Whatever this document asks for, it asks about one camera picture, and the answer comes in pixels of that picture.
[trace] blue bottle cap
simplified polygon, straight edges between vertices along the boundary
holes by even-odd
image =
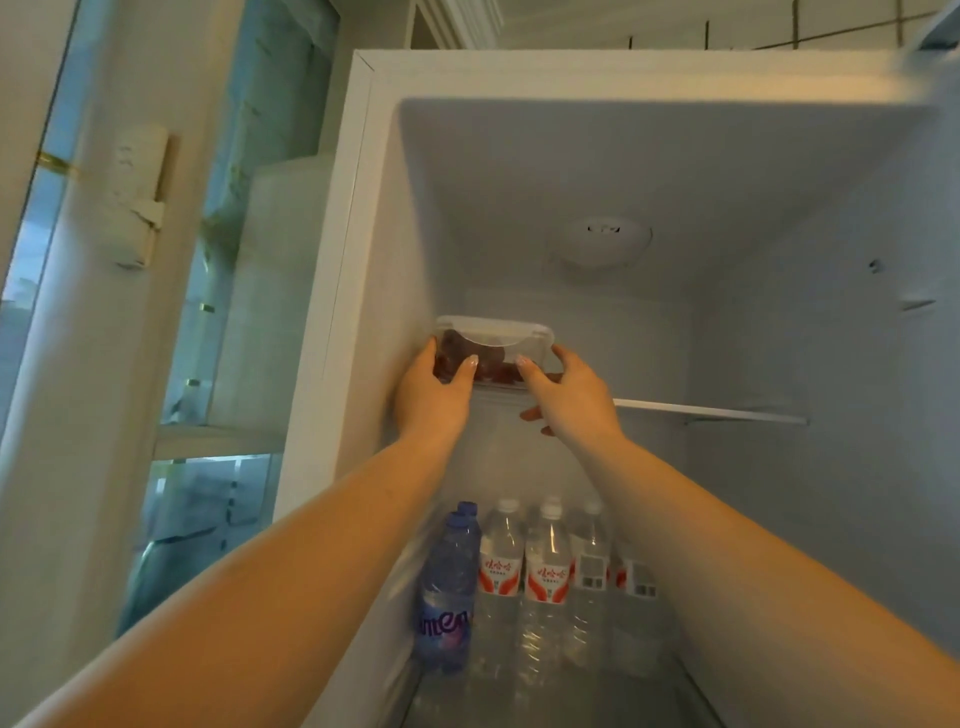
[[[465,516],[476,518],[477,504],[472,500],[461,500],[459,503],[457,503],[457,513],[462,513]]]
[[[466,513],[454,511],[453,513],[447,515],[446,527],[466,530],[470,527],[470,516],[468,516]]]

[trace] white latch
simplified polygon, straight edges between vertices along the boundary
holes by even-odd
[[[150,265],[166,205],[156,199],[170,133],[156,124],[130,127],[117,139],[101,202],[101,241],[110,259]]]

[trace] refrigerator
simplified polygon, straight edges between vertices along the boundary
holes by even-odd
[[[392,441],[438,316],[535,322],[633,440],[957,654],[958,130],[946,50],[357,52],[276,517]],[[402,723],[457,500],[589,495],[529,401],[477,388],[307,725]],[[680,660],[678,725],[749,725],[695,645]]]

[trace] person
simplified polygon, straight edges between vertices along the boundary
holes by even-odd
[[[467,423],[476,358],[443,385],[435,350],[431,340],[399,385],[395,443],[179,590],[21,725],[299,726]],[[605,383],[554,351],[559,383],[517,362],[538,403],[521,417],[573,451],[752,724],[960,725],[956,662],[628,441]]]

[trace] food container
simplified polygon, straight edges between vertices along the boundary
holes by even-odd
[[[539,324],[469,316],[441,316],[436,334],[438,379],[450,381],[464,359],[477,354],[475,382],[515,389],[525,388],[516,358],[523,354],[542,368],[554,341],[553,331]]]

